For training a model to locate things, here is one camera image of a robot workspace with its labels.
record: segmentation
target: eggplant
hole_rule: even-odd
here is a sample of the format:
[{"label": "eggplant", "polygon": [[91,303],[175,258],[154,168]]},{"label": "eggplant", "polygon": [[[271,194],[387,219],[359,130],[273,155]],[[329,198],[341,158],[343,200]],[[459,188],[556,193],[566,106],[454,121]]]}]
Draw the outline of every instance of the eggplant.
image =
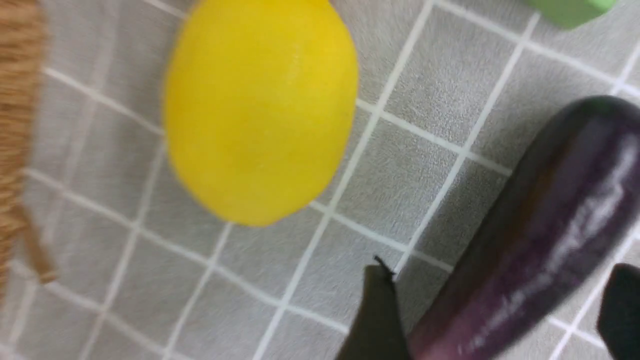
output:
[{"label": "eggplant", "polygon": [[577,288],[640,214],[640,109],[591,97],[526,150],[432,306],[414,360],[493,359]]}]

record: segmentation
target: white grid line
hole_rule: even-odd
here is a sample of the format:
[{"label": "white grid line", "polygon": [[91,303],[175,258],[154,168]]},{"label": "white grid line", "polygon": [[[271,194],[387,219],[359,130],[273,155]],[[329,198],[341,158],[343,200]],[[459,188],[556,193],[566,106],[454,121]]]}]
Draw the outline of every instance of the white grid line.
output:
[{"label": "white grid line", "polygon": [[137,343],[141,347],[162,356],[164,348],[161,345],[142,335],[136,329],[131,327],[127,322],[122,320],[119,316],[109,313],[105,318],[105,322],[107,322],[121,334],[126,335],[129,339],[132,339],[133,342]]},{"label": "white grid line", "polygon": [[153,6],[155,6],[156,8],[160,9],[160,10],[164,10],[180,19],[184,19],[187,17],[187,14],[185,12],[183,12],[182,10],[171,6],[165,2],[162,2],[160,0],[143,0],[145,3],[147,4],[151,4]]},{"label": "white grid line", "polygon": [[360,233],[368,238],[370,238],[371,240],[374,240],[378,243],[384,244],[392,249],[396,249],[399,250],[401,252],[404,252],[407,250],[407,246],[403,243],[399,243],[398,241],[395,241],[393,239],[387,238],[386,236],[382,236],[372,230],[370,230],[368,227],[362,226],[358,223],[356,223],[355,221],[352,221],[336,212],[332,212],[329,213],[329,215],[336,221],[338,221],[339,223],[341,223],[342,225],[350,228],[351,230],[354,230],[356,233]]},{"label": "white grid line", "polygon": [[416,231],[413,233],[413,236],[409,241],[407,251],[403,254],[402,258],[396,265],[396,269],[395,269],[396,274],[400,274],[400,272],[404,268],[405,264],[409,260],[409,257],[411,256],[413,249],[415,248],[416,244],[420,240],[422,233],[426,229],[427,225],[429,225],[431,219],[433,218],[436,211],[438,210],[438,207],[440,207],[440,203],[444,200],[445,196],[447,195],[447,192],[449,191],[449,188],[453,185],[453,182],[455,181],[456,176],[458,175],[458,172],[460,171],[460,168],[462,167],[462,164],[464,163],[465,158],[467,157],[466,155],[469,153],[469,150],[471,149],[471,146],[476,140],[477,135],[480,133],[480,130],[484,125],[486,118],[489,116],[489,113],[491,112],[493,105],[497,101],[498,96],[500,96],[500,93],[502,92],[504,85],[507,83],[507,80],[509,79],[511,72],[513,71],[513,68],[515,67],[516,63],[520,59],[520,55],[524,50],[524,42],[531,36],[531,33],[533,32],[533,29],[536,27],[536,24],[538,23],[539,19],[540,19],[540,13],[538,12],[532,15],[531,18],[529,19],[529,23],[527,24],[527,28],[524,31],[524,34],[522,35],[522,38],[520,39],[519,44],[513,50],[513,54],[509,58],[507,65],[504,67],[504,70],[502,71],[502,74],[498,79],[498,82],[496,82],[491,94],[489,95],[489,99],[487,100],[482,110],[482,113],[480,114],[480,116],[478,117],[478,120],[476,121],[473,128],[471,129],[471,132],[469,133],[467,141],[465,141],[465,145],[462,149],[461,154],[458,155],[458,157],[456,158],[456,162],[454,163],[453,167],[451,167],[451,170],[449,171],[449,174],[447,175],[447,178],[444,181],[444,184],[440,188],[440,191],[438,191],[438,194],[436,195],[435,199],[429,206],[429,209],[427,209],[427,213],[424,215],[424,218],[422,219],[420,226],[418,226]]},{"label": "white grid line", "polygon": [[20,308],[18,308],[15,322],[13,323],[13,328],[9,335],[9,348],[12,352],[15,351],[18,341],[20,340],[20,335],[22,335],[22,332],[27,325],[29,310],[35,300],[37,290],[38,288],[35,282],[29,281],[26,283],[24,294],[22,294],[22,300],[20,302]]},{"label": "white grid line", "polygon": [[150,241],[164,248],[165,250],[169,250],[170,252],[178,254],[186,259],[193,261],[196,264],[207,266],[207,259],[204,256],[198,254],[197,252],[193,252],[189,249],[181,247],[180,245],[176,245],[175,243],[168,241],[164,239],[162,236],[145,228],[140,229],[140,234],[142,235],[142,238],[144,240]]},{"label": "white grid line", "polygon": [[45,68],[44,69],[44,73],[47,74],[48,76],[58,80],[59,82],[71,86],[72,88],[82,92],[83,94],[87,95],[90,99],[92,99],[95,102],[98,102],[102,105],[105,105],[109,108],[111,108],[112,110],[121,113],[122,115],[125,115],[126,117],[128,117],[129,119],[135,121],[138,125],[144,127],[145,129],[151,131],[154,134],[157,135],[163,135],[164,131],[158,127],[157,125],[151,123],[149,120],[143,118],[140,114],[137,114],[135,111],[132,111],[131,109],[127,108],[126,106],[120,104],[118,101],[115,101],[114,99],[107,97],[105,95],[102,95],[98,90],[94,90],[91,89],[88,86],[85,86],[83,84],[81,84],[80,82],[74,80],[72,77],[61,73],[60,71],[54,70],[52,68]]},{"label": "white grid line", "polygon": [[[547,317],[547,322],[564,330],[564,331],[568,331],[571,328],[571,325],[565,323],[564,321],[554,318],[553,316],[548,316]],[[584,341],[587,341],[588,343],[591,343],[593,346],[598,347],[598,348],[607,348],[607,345],[605,345],[604,341],[602,341],[602,339],[600,339],[597,336],[593,336],[591,334],[589,334],[588,332],[584,332],[582,330],[575,330],[575,332],[573,333],[574,335],[578,336],[579,338],[583,339]]]},{"label": "white grid line", "polygon": [[331,329],[336,330],[341,334],[346,335],[349,333],[348,326],[342,323],[339,323],[337,321],[331,320],[329,318],[325,318],[324,316],[319,316],[318,314],[313,313],[307,309],[303,309],[302,307],[289,305],[287,306],[287,310],[289,310],[289,312],[292,314],[297,314],[300,316],[304,316],[305,318],[308,318],[310,320],[315,320],[316,322],[319,322],[324,326],[330,327]]},{"label": "white grid line", "polygon": [[634,47],[634,50],[629,56],[629,59],[627,60],[625,67],[622,69],[622,72],[620,73],[620,77],[618,77],[615,84],[613,85],[613,88],[611,88],[611,95],[617,95],[618,93],[620,93],[622,88],[625,86],[625,82],[629,78],[629,75],[631,75],[631,71],[634,69],[634,66],[636,66],[636,62],[639,56],[640,56],[640,42],[638,42]]},{"label": "white grid line", "polygon": [[491,31],[492,33],[500,35],[501,37],[511,42],[519,43],[522,40],[521,34],[517,34],[511,30],[508,30],[504,26],[498,25],[495,22],[487,19],[486,17],[482,17],[474,12],[471,12],[470,10],[460,5],[449,3],[443,0],[437,0],[436,6],[440,10],[443,10],[445,12],[461,17],[462,19],[465,19],[471,22],[472,24],[476,24],[485,30],[488,30],[488,31]]},{"label": "white grid line", "polygon": [[191,310],[195,306],[196,301],[198,300],[198,297],[200,297],[202,290],[204,290],[205,286],[207,285],[207,282],[209,282],[211,273],[213,273],[214,271],[214,268],[220,256],[220,252],[222,251],[225,244],[227,243],[227,239],[229,237],[229,233],[231,232],[232,228],[233,228],[232,223],[227,222],[225,224],[225,227],[222,230],[220,237],[218,238],[218,244],[216,245],[216,248],[214,249],[213,254],[211,255],[211,258],[208,261],[208,264],[204,273],[200,277],[200,280],[198,281],[198,284],[196,285],[195,290],[193,290],[193,293],[189,297],[189,300],[184,305],[184,309],[180,313],[180,318],[175,323],[171,336],[169,337],[169,342],[167,343],[166,349],[164,350],[163,360],[169,360],[173,355],[173,349],[175,348],[175,344],[178,342],[178,337],[180,336],[180,332],[182,332],[184,323],[186,323],[187,317],[191,314]]},{"label": "white grid line", "polygon": [[160,142],[156,149],[156,153],[154,155],[154,159],[151,162],[150,169],[147,175],[147,182],[144,185],[142,196],[140,199],[140,205],[138,208],[138,214],[136,215],[136,220],[133,223],[133,227],[129,232],[129,238],[127,239],[127,243],[125,244],[125,249],[122,252],[122,256],[118,265],[116,267],[113,280],[111,281],[111,285],[108,288],[107,295],[105,297],[104,303],[102,305],[102,309],[98,318],[96,319],[92,331],[89,335],[89,338],[84,346],[84,349],[79,357],[79,360],[86,360],[87,357],[91,354],[93,350],[93,345],[100,334],[100,330],[102,330],[102,324],[104,323],[104,319],[111,309],[113,302],[118,295],[118,290],[120,289],[120,283],[122,282],[124,275],[127,271],[127,267],[129,265],[129,261],[131,260],[131,256],[133,255],[133,251],[138,242],[138,238],[140,235],[140,229],[142,228],[142,222],[144,221],[147,211],[149,209],[149,204],[151,201],[151,195],[156,185],[157,177],[160,173],[160,168],[162,167],[162,163],[164,160],[164,150],[165,144],[164,142]]}]

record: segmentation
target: yellow lemon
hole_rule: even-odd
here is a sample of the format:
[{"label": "yellow lemon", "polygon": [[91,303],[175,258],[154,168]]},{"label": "yellow lemon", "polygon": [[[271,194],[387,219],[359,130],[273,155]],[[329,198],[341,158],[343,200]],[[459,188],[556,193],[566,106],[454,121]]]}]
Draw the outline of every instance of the yellow lemon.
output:
[{"label": "yellow lemon", "polygon": [[328,0],[203,0],[166,78],[183,185],[221,218],[268,225],[318,196],[351,129],[358,82]]}]

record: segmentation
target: wicker basket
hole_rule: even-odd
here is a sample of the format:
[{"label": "wicker basket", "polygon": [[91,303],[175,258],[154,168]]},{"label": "wicker basket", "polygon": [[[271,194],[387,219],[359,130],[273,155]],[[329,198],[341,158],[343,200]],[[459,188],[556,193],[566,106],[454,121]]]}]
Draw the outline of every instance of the wicker basket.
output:
[{"label": "wicker basket", "polygon": [[20,197],[41,82],[44,17],[36,0],[0,0],[0,299],[13,240],[22,235],[43,281],[53,272]]}]

